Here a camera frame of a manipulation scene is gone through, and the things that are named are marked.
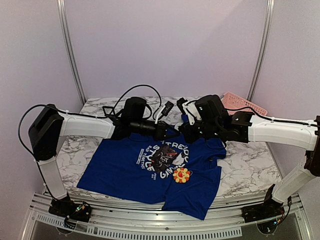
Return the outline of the blue printed t-shirt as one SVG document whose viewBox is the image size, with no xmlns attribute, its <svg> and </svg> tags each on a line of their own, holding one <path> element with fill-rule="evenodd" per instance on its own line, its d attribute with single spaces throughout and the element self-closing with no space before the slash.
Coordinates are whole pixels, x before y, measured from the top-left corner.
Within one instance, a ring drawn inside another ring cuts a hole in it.
<svg viewBox="0 0 320 240">
<path fill-rule="evenodd" d="M 121 140 L 103 139 L 77 187 L 122 200 L 163 203 L 164 211 L 204 220 L 220 186 L 217 162 L 226 154 L 218 138 L 186 143 L 182 135 L 155 141 L 133 133 Z M 178 168 L 192 171 L 188 182 L 174 181 Z"/>
</svg>

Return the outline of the orange yellow flower brooch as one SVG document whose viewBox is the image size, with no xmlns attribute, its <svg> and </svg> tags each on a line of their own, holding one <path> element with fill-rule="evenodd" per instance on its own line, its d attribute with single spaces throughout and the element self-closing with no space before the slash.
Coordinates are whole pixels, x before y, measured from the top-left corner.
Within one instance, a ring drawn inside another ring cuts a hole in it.
<svg viewBox="0 0 320 240">
<path fill-rule="evenodd" d="M 190 180 L 191 175 L 192 171 L 184 167 L 177 168 L 172 174 L 173 180 L 178 184 L 187 183 Z"/>
</svg>

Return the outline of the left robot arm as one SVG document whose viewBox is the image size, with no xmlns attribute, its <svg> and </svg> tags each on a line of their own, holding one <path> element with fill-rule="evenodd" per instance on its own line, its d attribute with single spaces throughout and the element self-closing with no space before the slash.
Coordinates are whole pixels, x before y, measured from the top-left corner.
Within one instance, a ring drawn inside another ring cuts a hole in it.
<svg viewBox="0 0 320 240">
<path fill-rule="evenodd" d="M 32 155 L 55 209 L 63 216 L 74 213 L 70 199 L 57 164 L 57 145 L 61 137 L 86 136 L 102 139 L 121 140 L 137 133 L 150 136 L 155 141 L 164 141 L 178 136 L 178 131 L 161 120 L 150 120 L 144 116 L 148 108 L 141 97 L 128 98 L 122 110 L 93 116 L 68 113 L 53 104 L 43 105 L 43 109 L 28 130 Z"/>
</svg>

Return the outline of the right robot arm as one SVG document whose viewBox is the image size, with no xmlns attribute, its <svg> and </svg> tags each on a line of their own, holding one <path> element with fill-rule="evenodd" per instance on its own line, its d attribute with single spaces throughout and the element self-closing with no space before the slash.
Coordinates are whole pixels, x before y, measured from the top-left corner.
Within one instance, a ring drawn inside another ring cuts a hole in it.
<svg viewBox="0 0 320 240">
<path fill-rule="evenodd" d="M 224 143 L 270 142 L 305 150 L 305 163 L 268 189 L 258 208 L 262 218 L 269 218 L 291 194 L 320 175 L 319 117 L 315 120 L 267 117 L 249 106 L 229 114 L 218 95 L 206 95 L 196 100 L 180 98 L 177 106 L 188 117 L 188 122 L 178 128 L 188 143 L 199 138 L 219 138 Z"/>
</svg>

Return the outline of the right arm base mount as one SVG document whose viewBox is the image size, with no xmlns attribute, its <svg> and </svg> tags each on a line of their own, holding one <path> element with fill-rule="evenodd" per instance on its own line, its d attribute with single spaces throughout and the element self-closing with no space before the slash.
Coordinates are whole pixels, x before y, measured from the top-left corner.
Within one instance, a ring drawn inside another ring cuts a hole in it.
<svg viewBox="0 0 320 240">
<path fill-rule="evenodd" d="M 280 216 L 284 213 L 285 210 L 283 204 L 272 199 L 264 201 L 263 203 L 244 206 L 241 208 L 241 217 L 244 219 L 245 223 L 251 223 Z"/>
</svg>

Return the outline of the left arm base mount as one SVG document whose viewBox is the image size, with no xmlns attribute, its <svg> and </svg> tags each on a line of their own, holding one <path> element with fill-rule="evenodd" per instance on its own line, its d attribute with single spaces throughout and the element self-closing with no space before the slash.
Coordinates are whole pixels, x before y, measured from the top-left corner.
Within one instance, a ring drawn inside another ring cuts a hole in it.
<svg viewBox="0 0 320 240">
<path fill-rule="evenodd" d="M 88 223 L 91 218 L 92 207 L 85 201 L 53 199 L 48 212 L 58 217 L 67 218 L 68 220 Z"/>
</svg>

